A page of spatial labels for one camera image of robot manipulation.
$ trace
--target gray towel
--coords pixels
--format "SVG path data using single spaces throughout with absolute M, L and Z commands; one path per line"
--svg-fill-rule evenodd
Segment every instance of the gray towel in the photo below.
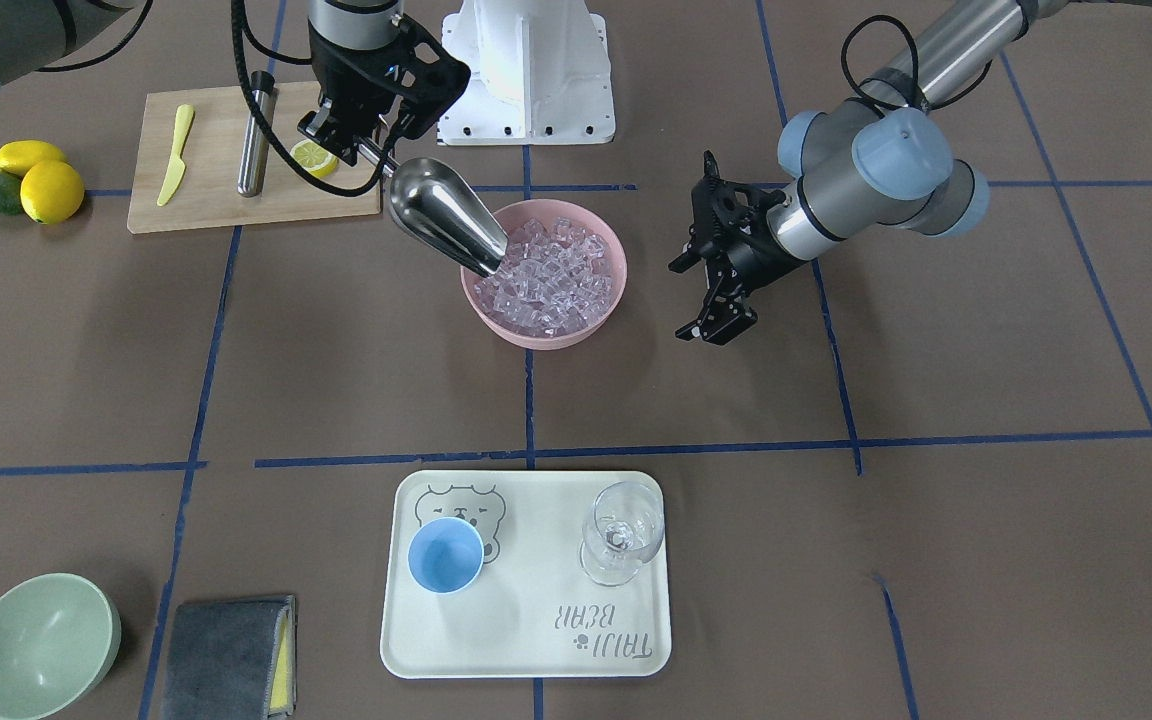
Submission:
M 168 651 L 162 720 L 271 717 L 279 619 L 287 614 L 288 629 L 294 628 L 294 601 L 293 596 L 279 596 L 180 605 Z

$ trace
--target wooden cutting board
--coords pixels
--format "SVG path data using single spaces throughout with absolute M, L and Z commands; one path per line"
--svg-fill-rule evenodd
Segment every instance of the wooden cutting board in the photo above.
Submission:
M 195 106 L 194 127 L 184 143 L 185 172 L 168 204 L 157 206 L 162 176 L 172 151 L 172 127 L 179 105 Z M 303 141 L 296 123 L 319 106 L 319 83 L 289 82 L 278 86 L 274 131 L 291 150 Z M 302 181 L 270 147 L 265 187 L 256 197 L 238 195 L 238 159 L 247 132 L 247 103 L 238 88 L 203 88 L 156 92 L 146 96 L 141 124 L 141 150 L 136 154 L 132 204 L 127 229 L 132 233 L 179 232 L 225 225 L 281 223 L 287 220 L 374 215 L 380 195 L 339 197 Z M 326 181 L 357 187 L 371 176 L 372 165 L 359 159 L 356 167 L 341 162 Z

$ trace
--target yellow knife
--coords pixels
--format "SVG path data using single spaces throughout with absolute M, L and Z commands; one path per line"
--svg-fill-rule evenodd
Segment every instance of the yellow knife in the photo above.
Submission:
M 172 156 L 168 158 L 168 174 L 162 179 L 162 190 L 159 191 L 159 209 L 172 200 L 180 187 L 180 179 L 184 176 L 184 158 L 180 151 L 184 150 L 184 138 L 189 136 L 189 126 L 194 123 L 194 106 L 180 105 L 177 108 L 177 123 L 172 131 Z

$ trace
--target white bracket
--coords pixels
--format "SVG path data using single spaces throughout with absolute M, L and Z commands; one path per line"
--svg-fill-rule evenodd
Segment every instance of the white bracket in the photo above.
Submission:
M 470 65 L 444 145 L 594 145 L 616 136 L 607 22 L 584 0 L 465 0 L 444 47 Z

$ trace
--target halved lemon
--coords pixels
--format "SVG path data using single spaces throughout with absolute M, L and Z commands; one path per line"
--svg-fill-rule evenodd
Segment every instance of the halved lemon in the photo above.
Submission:
M 291 146 L 291 159 L 305 168 L 311 176 L 325 179 L 335 172 L 339 160 L 336 156 L 324 150 L 313 141 L 301 141 Z

